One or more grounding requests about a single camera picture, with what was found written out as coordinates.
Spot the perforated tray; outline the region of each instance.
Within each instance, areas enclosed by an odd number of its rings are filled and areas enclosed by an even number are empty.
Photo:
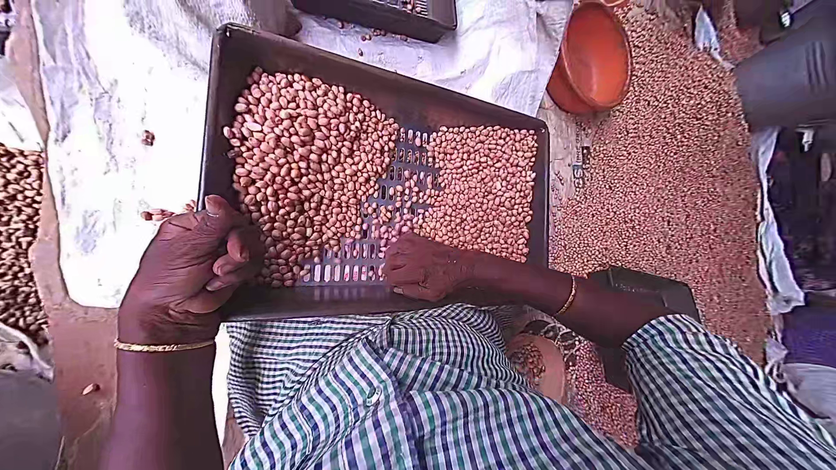
[[[235,162],[226,156],[230,146],[222,129],[234,119],[233,106],[247,86],[247,76],[256,66],[268,72],[281,70],[306,74],[326,83],[343,85],[347,90],[361,93],[401,126],[419,130],[422,135],[429,135],[442,125],[501,125],[535,130],[538,149],[533,170],[537,177],[531,205],[533,217],[528,224],[528,263],[548,265],[548,131],[545,123],[448,89],[236,24],[221,26],[212,40],[200,203],[205,195],[219,194],[237,206],[237,194],[232,189]],[[400,140],[396,145],[398,154],[403,150],[405,158],[393,164],[395,180],[398,171],[404,169],[423,170],[425,174],[436,172],[426,164],[425,147]],[[409,151],[412,151],[413,159],[407,161]],[[388,178],[381,181],[387,188],[391,182],[394,181]],[[384,202],[380,195],[370,201]],[[367,246],[367,258],[340,256],[338,264],[335,257],[328,256],[322,260],[319,278],[313,268],[311,277],[292,289],[244,286],[222,307],[222,313],[229,321],[236,321],[406,311],[455,302],[495,305],[508,301],[496,293],[476,289],[463,290],[436,303],[408,299],[391,292],[380,280],[383,260],[377,256],[377,242],[363,238],[354,243]],[[353,247],[348,250],[349,253],[354,251]],[[303,262],[306,264],[311,265],[311,260]],[[335,275],[338,265],[339,275]],[[351,267],[348,276],[347,266]]]
[[[426,188],[426,177],[433,175],[437,181],[438,168],[432,165],[431,157],[427,155],[426,146],[431,132],[401,127],[407,135],[421,135],[421,146],[415,145],[415,138],[399,140],[394,150],[395,159],[390,164],[386,177],[378,179],[380,191],[364,202],[369,204],[377,202],[379,206],[386,206],[395,203],[395,197],[389,195],[389,188],[402,184],[405,180],[404,174],[409,170],[410,174],[419,175],[418,187],[423,192]],[[429,205],[416,203],[410,208],[410,213],[416,215],[420,209],[427,209]],[[370,214],[361,213],[363,222],[372,225]],[[363,230],[360,240],[343,238],[342,248],[338,253],[325,250],[322,263],[314,264],[311,259],[303,260],[302,266],[310,267],[311,274],[305,277],[298,285],[333,285],[334,283],[368,285],[385,284],[380,278],[384,260],[380,255],[380,241],[370,237],[370,230]]]

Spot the wrist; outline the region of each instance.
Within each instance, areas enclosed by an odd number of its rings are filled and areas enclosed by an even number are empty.
[[[186,345],[213,340],[220,326],[217,314],[174,312],[167,307],[119,309],[119,341],[135,345]]]
[[[480,251],[462,252],[461,263],[466,272],[462,287],[479,289],[497,287],[498,274],[502,272],[500,268],[497,268],[497,263],[501,261],[501,258]]]

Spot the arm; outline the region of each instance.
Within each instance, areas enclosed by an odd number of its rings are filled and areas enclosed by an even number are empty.
[[[214,339],[220,325],[214,311],[261,268],[262,255],[257,231],[220,197],[208,197],[206,211],[163,222],[120,306],[119,340]],[[100,467],[221,468],[212,407],[215,346],[116,354],[116,410]]]
[[[386,252],[395,290],[438,300],[496,289],[544,312],[569,297],[565,273],[464,252],[406,234]],[[558,319],[601,345],[623,345],[639,403],[637,453],[652,467],[835,468],[833,440],[728,340],[684,315],[576,278]]]
[[[118,398],[102,468],[221,468],[215,347],[116,354]]]
[[[547,314],[556,314],[572,289],[566,273],[450,248],[412,233],[387,250],[384,274],[399,292],[416,299],[438,300],[453,290],[476,287],[502,292]],[[573,302],[559,320],[599,345],[621,345],[643,324],[671,313],[638,294],[610,291],[585,278],[574,280]]]
[[[833,438],[729,340],[684,315],[625,343],[652,467],[836,468]]]

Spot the hand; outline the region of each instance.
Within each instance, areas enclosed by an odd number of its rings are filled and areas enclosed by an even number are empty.
[[[408,232],[386,250],[383,274],[396,293],[436,302],[469,282],[474,257]]]
[[[262,267],[258,230],[220,196],[160,225],[119,309],[119,339],[143,345],[211,340],[213,313]]]

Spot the fingernail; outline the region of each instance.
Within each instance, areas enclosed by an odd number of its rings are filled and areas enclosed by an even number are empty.
[[[218,199],[222,199],[220,196],[206,196],[203,199],[204,204],[206,205],[206,214],[209,217],[217,217],[221,215],[222,206]]]
[[[220,290],[220,289],[223,289],[224,287],[226,287],[226,286],[224,286],[223,282],[221,282],[218,279],[213,279],[213,280],[209,281],[208,284],[206,284],[206,290]]]

